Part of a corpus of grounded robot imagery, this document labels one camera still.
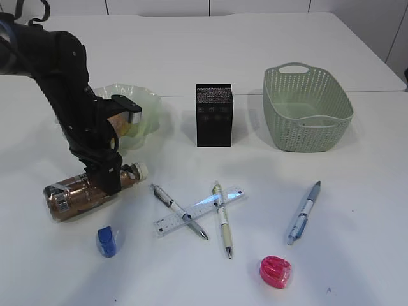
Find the pink object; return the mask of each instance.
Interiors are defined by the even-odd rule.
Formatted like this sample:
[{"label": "pink object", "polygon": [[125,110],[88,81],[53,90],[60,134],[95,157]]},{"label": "pink object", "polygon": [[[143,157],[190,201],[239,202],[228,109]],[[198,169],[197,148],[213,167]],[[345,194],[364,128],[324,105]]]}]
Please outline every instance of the pink object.
[{"label": "pink object", "polygon": [[291,264],[285,259],[268,256],[262,260],[259,274],[267,284],[283,289],[291,276]]}]

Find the mesh pen holder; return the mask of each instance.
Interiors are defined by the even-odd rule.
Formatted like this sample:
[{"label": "mesh pen holder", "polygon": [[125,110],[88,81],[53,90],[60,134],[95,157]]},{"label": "mesh pen holder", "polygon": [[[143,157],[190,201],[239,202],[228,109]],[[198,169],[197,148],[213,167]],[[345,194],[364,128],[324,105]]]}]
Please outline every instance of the mesh pen holder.
[{"label": "mesh pen holder", "polygon": [[[281,71],[290,66],[307,71]],[[324,69],[299,62],[265,71],[263,111],[273,142],[290,152],[331,149],[353,117],[350,101],[336,79]]]},{"label": "mesh pen holder", "polygon": [[234,99],[231,84],[196,85],[197,147],[230,147]]}]

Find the basket handle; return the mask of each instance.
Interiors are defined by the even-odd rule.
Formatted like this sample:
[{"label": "basket handle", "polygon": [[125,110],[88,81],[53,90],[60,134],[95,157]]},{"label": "basket handle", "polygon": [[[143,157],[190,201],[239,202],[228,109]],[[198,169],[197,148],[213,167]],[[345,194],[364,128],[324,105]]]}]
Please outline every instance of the basket handle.
[{"label": "basket handle", "polygon": [[304,64],[304,63],[302,63],[302,62],[288,62],[288,63],[286,63],[286,64],[283,64],[283,65],[280,65],[280,66],[275,67],[275,69],[278,71],[278,73],[282,73],[282,74],[283,74],[283,73],[285,73],[285,72],[281,72],[281,69],[282,69],[282,68],[295,67],[295,66],[307,68],[307,71],[306,71],[306,72],[295,72],[295,73],[298,73],[298,74],[308,73],[308,72],[313,68],[312,66],[309,66],[309,65],[307,65],[307,64]]},{"label": "basket handle", "polygon": [[[330,124],[328,126],[310,126],[305,123],[302,124],[302,122],[305,122],[305,121],[307,122],[309,119],[326,119],[326,120],[332,121],[333,124]],[[317,116],[310,116],[310,117],[298,119],[296,121],[296,124],[298,125],[299,128],[330,128],[330,127],[334,128],[337,124],[343,121],[344,119],[334,118],[330,116],[317,115]]]}]

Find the white pen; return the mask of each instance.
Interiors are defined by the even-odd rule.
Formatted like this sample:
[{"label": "white pen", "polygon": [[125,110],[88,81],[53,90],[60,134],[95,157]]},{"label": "white pen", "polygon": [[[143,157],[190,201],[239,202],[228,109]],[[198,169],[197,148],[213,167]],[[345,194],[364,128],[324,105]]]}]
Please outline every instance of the white pen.
[{"label": "white pen", "polygon": [[225,251],[229,259],[232,258],[232,238],[230,224],[228,223],[227,211],[224,206],[224,198],[222,197],[221,185],[218,182],[215,182],[214,188],[212,189],[212,194],[217,196],[214,200],[214,205],[218,207],[218,216],[221,222],[221,232],[222,240],[224,241]]},{"label": "white pen", "polygon": [[198,236],[208,240],[208,236],[204,229],[198,225],[194,220],[191,220],[191,216],[181,207],[177,205],[175,200],[173,200],[160,186],[152,184],[153,193],[157,196],[168,208],[172,209],[183,221],[188,222],[187,226],[191,228]]}]

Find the bottle cap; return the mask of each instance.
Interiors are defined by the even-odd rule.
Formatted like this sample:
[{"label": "bottle cap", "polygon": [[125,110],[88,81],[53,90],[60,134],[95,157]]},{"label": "bottle cap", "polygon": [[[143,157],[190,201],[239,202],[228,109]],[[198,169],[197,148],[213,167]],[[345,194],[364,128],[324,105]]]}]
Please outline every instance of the bottle cap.
[{"label": "bottle cap", "polygon": [[267,284],[283,289],[291,275],[291,264],[285,259],[268,256],[262,260],[259,274]]},{"label": "bottle cap", "polygon": [[113,257],[116,254],[116,242],[112,228],[107,226],[98,230],[98,249],[105,257]]},{"label": "bottle cap", "polygon": [[147,175],[149,175],[149,171],[146,165],[144,163],[134,163],[134,165],[139,172],[140,181],[145,180],[147,178]]}]

